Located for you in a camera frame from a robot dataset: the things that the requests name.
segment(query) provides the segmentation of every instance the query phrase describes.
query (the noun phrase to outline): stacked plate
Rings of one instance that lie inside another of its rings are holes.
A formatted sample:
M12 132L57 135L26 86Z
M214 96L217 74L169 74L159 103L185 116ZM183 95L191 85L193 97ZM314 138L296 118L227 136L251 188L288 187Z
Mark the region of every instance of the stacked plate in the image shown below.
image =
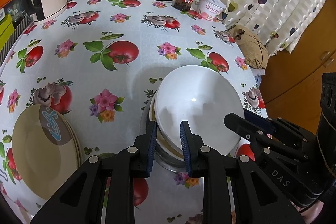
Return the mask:
M60 113L43 105L30 106L20 114L13 130L12 149L24 183L45 200L82 163L73 128Z
M170 72L148 112L148 119L158 126L156 160L175 172L184 168L179 130L182 121L188 121L191 132L222 155L229 154L240 140L226 128L224 117L232 112L244 117L241 100L229 81L206 67L191 65Z

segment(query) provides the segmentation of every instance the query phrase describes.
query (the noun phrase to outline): brown bow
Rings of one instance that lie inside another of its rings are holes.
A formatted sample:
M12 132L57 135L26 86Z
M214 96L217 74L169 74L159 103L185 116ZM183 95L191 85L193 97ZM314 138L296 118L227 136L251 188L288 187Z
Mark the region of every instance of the brown bow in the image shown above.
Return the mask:
M234 38L240 40L244 33L245 33L245 31L243 31L242 29L239 29L238 34Z

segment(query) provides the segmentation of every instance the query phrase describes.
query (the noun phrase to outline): kettle base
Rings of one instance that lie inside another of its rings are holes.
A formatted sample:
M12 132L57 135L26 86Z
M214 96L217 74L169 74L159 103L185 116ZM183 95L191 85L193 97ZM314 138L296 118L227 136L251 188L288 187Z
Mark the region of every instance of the kettle base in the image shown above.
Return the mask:
M32 15L33 17L33 22L35 25L42 25L46 22L48 22L49 20L54 19L55 17L58 17L61 13L63 13L65 10L67 9L67 4L64 5L64 7L62 9L60 9L59 11L57 11L56 13L48 16L47 18L37 21L36 15Z

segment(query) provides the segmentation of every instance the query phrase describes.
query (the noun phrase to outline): burlap sack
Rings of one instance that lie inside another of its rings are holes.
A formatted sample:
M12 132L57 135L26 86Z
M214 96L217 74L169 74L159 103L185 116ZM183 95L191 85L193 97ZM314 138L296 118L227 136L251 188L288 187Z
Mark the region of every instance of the burlap sack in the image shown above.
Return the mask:
M245 31L240 40L236 38L239 29ZM243 53L245 63L255 69L265 69L268 62L268 52L258 35L242 25L236 25L229 32L235 38L237 45Z

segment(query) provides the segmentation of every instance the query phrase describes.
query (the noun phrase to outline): green box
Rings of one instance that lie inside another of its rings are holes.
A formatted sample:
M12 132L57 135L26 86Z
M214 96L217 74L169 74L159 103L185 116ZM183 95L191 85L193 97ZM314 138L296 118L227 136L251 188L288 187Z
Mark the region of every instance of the green box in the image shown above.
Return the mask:
M0 50L6 44L9 37L14 32L14 26L12 23L11 15L5 16L5 18L0 22Z

